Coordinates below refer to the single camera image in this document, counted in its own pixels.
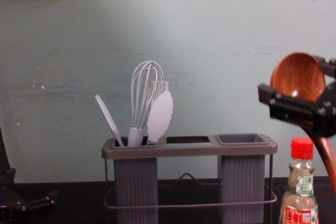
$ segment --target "wooden spoon handle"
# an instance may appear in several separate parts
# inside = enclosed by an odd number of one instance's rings
[[[318,150],[325,168],[327,169],[331,187],[336,195],[336,156],[328,138],[313,138],[316,149]]]

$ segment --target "bottle label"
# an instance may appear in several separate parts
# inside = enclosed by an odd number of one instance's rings
[[[312,196],[313,194],[313,176],[298,176],[296,181],[296,195],[308,197]]]
[[[286,207],[283,224],[319,224],[318,206],[310,210]]]

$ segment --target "red label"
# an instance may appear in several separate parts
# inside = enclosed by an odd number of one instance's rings
[[[317,219],[312,219],[312,211],[311,210],[296,210],[290,207],[286,207],[284,224],[311,224],[319,223],[319,216]]]

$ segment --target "whisk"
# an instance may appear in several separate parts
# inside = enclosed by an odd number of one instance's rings
[[[132,125],[129,131],[128,146],[140,146],[153,100],[168,89],[162,68],[155,61],[139,64],[132,76]]]

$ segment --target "red bottle cap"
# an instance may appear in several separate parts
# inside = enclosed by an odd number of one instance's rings
[[[291,156],[295,159],[313,159],[314,143],[307,137],[295,137],[290,145],[292,148]]]

